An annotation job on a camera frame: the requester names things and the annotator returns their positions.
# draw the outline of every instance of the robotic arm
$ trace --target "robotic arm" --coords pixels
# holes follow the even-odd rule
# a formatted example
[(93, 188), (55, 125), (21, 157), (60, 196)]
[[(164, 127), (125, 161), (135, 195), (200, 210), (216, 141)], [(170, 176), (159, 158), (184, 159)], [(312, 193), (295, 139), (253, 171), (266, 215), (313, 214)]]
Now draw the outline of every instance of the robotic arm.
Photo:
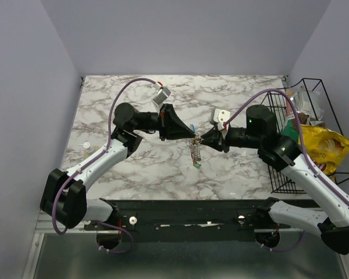
[[(142, 137), (134, 131), (159, 131), (162, 141), (195, 137), (193, 131), (178, 118), (173, 105), (163, 103), (170, 94), (168, 89), (161, 84), (158, 89), (159, 94), (153, 99), (156, 113), (139, 112), (130, 104), (121, 103), (115, 110), (113, 123), (116, 128), (111, 134), (108, 149), (106, 144), (77, 166), (66, 171), (55, 169), (49, 174), (40, 204), (43, 211), (51, 215), (55, 207), (56, 220), (66, 228), (73, 228), (83, 220), (113, 220), (119, 208), (102, 199), (87, 200), (86, 192), (107, 170), (137, 150)], [(347, 202), (324, 186), (318, 179), (321, 171), (316, 166), (308, 167), (301, 147), (291, 138), (277, 132), (276, 116), (267, 107), (250, 106), (246, 114), (247, 127), (236, 128), (225, 125), (230, 112), (215, 109), (211, 115), (213, 128), (201, 136), (201, 144), (221, 152), (228, 152), (231, 146), (257, 149), (265, 163), (299, 184), (323, 209), (314, 211), (269, 198), (263, 206), (255, 209), (254, 218), (246, 220), (246, 225), (249, 223), (252, 227), (264, 227), (266, 223), (277, 223), (301, 228), (320, 236), (334, 251), (348, 254), (349, 196), (327, 177), (327, 182), (346, 197)], [(104, 156), (97, 158), (102, 151), (105, 152)], [(81, 166), (87, 164), (88, 167), (81, 171)], [(79, 174), (77, 180), (70, 175), (73, 173)], [(55, 204), (56, 195), (67, 180), (69, 182)]]

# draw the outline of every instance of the white marble tabletop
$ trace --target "white marble tabletop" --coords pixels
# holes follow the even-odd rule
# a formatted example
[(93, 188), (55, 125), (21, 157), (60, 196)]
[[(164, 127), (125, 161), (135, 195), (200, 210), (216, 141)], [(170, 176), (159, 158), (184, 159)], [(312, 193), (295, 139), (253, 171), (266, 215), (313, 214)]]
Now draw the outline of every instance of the white marble tabletop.
[[(79, 144), (102, 146), (108, 138), (108, 112), (119, 90), (138, 76), (87, 76), (77, 108), (63, 169), (83, 160)], [(187, 125), (200, 133), (211, 128), (211, 110), (235, 112), (262, 89), (282, 87), (278, 76), (145, 76), (167, 85), (167, 103)], [(150, 83), (132, 84), (118, 103), (129, 102), (141, 112), (155, 111)], [(254, 103), (261, 103), (262, 97)], [(245, 127), (245, 113), (232, 121)], [(158, 133), (144, 139), (127, 160), (112, 167), (88, 191), (88, 198), (108, 199), (266, 199), (307, 198), (300, 194), (271, 194), (267, 165), (256, 150), (230, 148), (221, 153), (201, 146), (202, 166), (193, 166), (187, 140), (160, 141)]]

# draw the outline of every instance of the gray floor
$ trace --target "gray floor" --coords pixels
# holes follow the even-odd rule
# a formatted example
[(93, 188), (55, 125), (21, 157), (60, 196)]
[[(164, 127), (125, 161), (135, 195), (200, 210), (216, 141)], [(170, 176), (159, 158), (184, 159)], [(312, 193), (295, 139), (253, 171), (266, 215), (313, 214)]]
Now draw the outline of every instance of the gray floor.
[[(282, 236), (294, 244), (298, 232)], [(346, 278), (340, 257), (306, 234), (294, 251), (273, 253), (250, 242), (137, 244), (125, 255), (99, 251), (94, 234), (48, 235), (36, 278)]]

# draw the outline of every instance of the gray wall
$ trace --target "gray wall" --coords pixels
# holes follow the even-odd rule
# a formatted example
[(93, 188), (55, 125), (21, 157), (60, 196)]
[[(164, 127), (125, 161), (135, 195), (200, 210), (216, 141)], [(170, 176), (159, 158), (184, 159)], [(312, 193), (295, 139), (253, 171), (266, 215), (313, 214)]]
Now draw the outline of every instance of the gray wall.
[(41, 0), (83, 74), (287, 74), (329, 0)]
[(0, 1), (0, 278), (20, 278), (80, 77), (38, 0)]
[[(293, 67), (289, 80), (322, 78), (349, 138), (349, 0), (332, 0)], [(344, 186), (349, 193), (349, 183)]]

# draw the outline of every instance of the marble table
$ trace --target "marble table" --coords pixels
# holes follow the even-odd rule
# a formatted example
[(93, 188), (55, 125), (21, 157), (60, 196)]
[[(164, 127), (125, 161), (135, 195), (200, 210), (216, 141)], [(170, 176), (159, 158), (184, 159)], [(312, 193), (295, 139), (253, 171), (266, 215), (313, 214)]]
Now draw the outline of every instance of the marble table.
[[(67, 146), (63, 169), (83, 160), (79, 144), (102, 146), (108, 137), (108, 112), (117, 92), (138, 76), (87, 76)], [(168, 103), (187, 125), (200, 133), (211, 128), (211, 110), (235, 112), (262, 89), (282, 87), (279, 76), (146, 76), (167, 85)], [(118, 103), (129, 102), (141, 112), (155, 111), (150, 83), (132, 84)], [(263, 97), (252, 104), (261, 103)], [(233, 120), (245, 127), (245, 113)], [(267, 165), (256, 150), (231, 148), (221, 153), (201, 147), (202, 166), (196, 169), (187, 140), (160, 141), (158, 133), (140, 133), (144, 138), (127, 160), (112, 167), (89, 190), (88, 198), (108, 199), (266, 199), (307, 198), (300, 194), (271, 194)]]

